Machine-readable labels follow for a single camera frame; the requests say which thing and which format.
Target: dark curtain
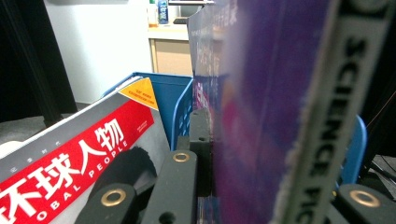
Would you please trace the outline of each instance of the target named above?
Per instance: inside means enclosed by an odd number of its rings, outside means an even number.
[[[44,2],[0,0],[0,122],[76,111]]]

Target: book spine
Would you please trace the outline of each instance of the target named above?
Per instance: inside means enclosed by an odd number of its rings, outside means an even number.
[[[296,156],[290,164],[291,182],[285,181],[279,192],[285,210],[276,211],[274,222],[323,223],[394,6],[394,1],[350,0],[334,1],[329,7],[292,152]]]

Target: red magazine banner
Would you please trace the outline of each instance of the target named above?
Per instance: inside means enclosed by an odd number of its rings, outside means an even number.
[[[49,223],[154,123],[128,101],[64,145],[0,184],[0,223]]]

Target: brass grommet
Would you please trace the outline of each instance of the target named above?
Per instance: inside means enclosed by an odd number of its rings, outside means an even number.
[[[190,159],[190,155],[187,153],[179,152],[173,156],[174,161],[185,162]]]
[[[108,196],[110,196],[112,194],[119,194],[120,197],[117,200],[109,200]],[[123,189],[110,189],[102,196],[101,202],[102,202],[102,205],[104,205],[106,207],[111,207],[111,206],[115,206],[119,203],[122,203],[122,201],[124,201],[125,198],[126,198],[126,193]]]
[[[352,190],[349,192],[349,195],[353,200],[355,200],[355,202],[366,207],[379,207],[381,204],[381,202],[373,194],[363,190]],[[362,199],[361,196],[368,197],[369,201]]]

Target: white wall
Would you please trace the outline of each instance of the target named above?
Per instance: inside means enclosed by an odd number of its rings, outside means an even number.
[[[45,0],[76,102],[90,104],[134,71],[152,72],[149,0]]]

